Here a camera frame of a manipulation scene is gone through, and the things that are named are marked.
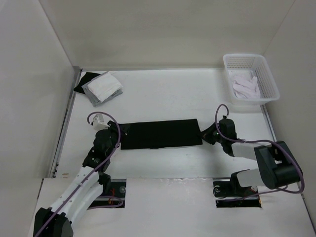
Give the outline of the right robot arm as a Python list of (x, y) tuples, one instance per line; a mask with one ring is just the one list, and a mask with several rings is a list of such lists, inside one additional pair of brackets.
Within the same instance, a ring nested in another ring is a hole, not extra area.
[(257, 162), (256, 169), (233, 173), (229, 190), (241, 195), (250, 186), (265, 186), (276, 190), (286, 185), (304, 182), (303, 172), (283, 141), (245, 141), (237, 138), (233, 120), (224, 117), (201, 132), (200, 137), (207, 143), (219, 143), (231, 157), (247, 158)]

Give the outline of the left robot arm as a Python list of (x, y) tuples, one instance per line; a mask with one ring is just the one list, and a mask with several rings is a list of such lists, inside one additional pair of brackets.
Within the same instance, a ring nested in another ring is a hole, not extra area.
[(124, 198), (116, 196), (111, 188), (111, 177), (106, 174), (120, 140), (121, 130), (115, 120), (96, 133), (93, 146), (73, 182), (52, 205), (41, 207), (35, 214), (35, 237), (72, 237), (75, 223), (87, 210), (124, 205)]

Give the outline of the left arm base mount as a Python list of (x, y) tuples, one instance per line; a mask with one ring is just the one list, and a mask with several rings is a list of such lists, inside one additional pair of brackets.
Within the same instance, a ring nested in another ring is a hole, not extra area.
[(126, 179), (112, 179), (110, 175), (104, 174), (100, 178), (100, 182), (101, 184), (103, 184), (103, 192), (94, 201), (96, 206), (124, 208), (127, 180)]

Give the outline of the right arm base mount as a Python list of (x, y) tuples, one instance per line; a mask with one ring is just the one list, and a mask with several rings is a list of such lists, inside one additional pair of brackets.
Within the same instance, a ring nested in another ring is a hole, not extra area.
[(213, 181), (213, 195), (217, 208), (261, 208), (257, 186), (241, 187), (231, 180)]

